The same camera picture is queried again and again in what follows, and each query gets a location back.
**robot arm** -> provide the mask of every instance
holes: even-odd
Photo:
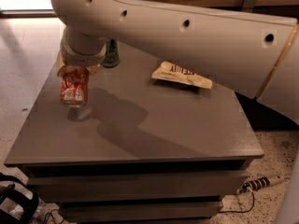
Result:
[[[114,38],[258,98],[299,123],[296,19],[140,0],[51,1],[66,24],[61,51],[72,64],[98,63],[103,37]]]

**granola bar wrapper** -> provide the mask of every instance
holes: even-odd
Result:
[[[211,89],[213,86],[213,82],[210,79],[199,76],[194,72],[169,62],[161,63],[161,66],[152,74],[151,77],[205,89]]]

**table top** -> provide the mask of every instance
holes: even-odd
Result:
[[[233,91],[152,79],[158,58],[123,44],[119,52],[118,66],[90,78],[89,103],[79,110],[60,104],[53,68],[5,164],[262,157]]]

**gray table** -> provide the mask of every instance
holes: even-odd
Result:
[[[5,161],[70,221],[211,217],[263,150],[235,94],[155,80],[161,62],[120,44],[89,103],[60,105],[50,73]]]

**terrazzo floor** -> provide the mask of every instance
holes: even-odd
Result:
[[[3,163],[55,62],[63,29],[57,19],[0,20],[0,172],[15,175],[24,182],[26,177],[18,169],[7,168]],[[270,175],[285,175],[287,179],[255,191],[252,211],[218,214],[209,220],[210,224],[274,223],[290,182],[299,132],[255,133],[265,155],[247,169],[249,180]],[[250,193],[227,196],[223,210],[248,210],[251,202]],[[48,204],[45,210],[55,208],[55,204]]]

